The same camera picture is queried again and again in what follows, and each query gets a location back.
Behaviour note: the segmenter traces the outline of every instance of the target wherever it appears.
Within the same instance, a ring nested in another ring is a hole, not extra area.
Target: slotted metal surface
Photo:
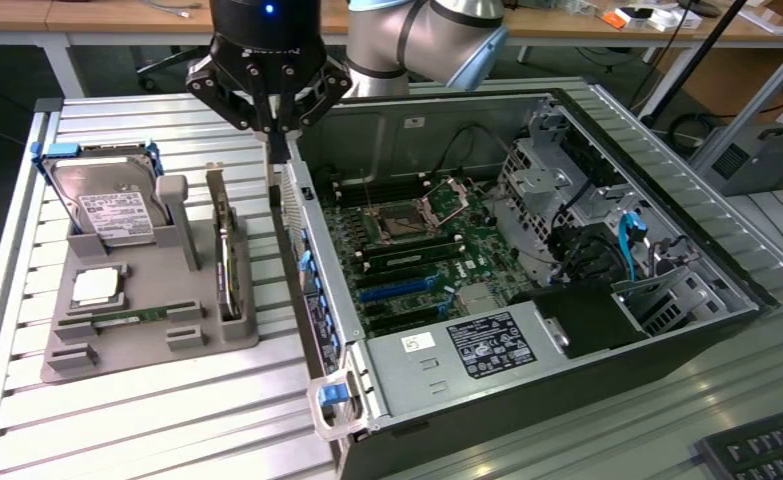
[[[783,410],[783,255],[597,87],[575,78],[485,87],[500,88],[567,90],[781,308],[663,381],[393,479],[704,478],[691,443]],[[26,173],[30,207],[18,203],[29,221],[15,233],[19,252],[9,253],[7,287],[0,289],[0,479],[333,478],[302,398],[306,371],[270,237],[258,143],[186,95],[67,102],[61,121],[53,115],[47,123],[47,140],[154,138],[166,172],[189,179],[190,218],[209,216],[202,166],[225,164],[228,195],[250,219],[261,342],[249,350],[42,385],[41,348],[67,220],[42,181]]]

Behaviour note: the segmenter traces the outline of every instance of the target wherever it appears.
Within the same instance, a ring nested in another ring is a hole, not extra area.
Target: keyboard
[[[783,480],[783,412],[707,436],[696,448],[720,480]]]

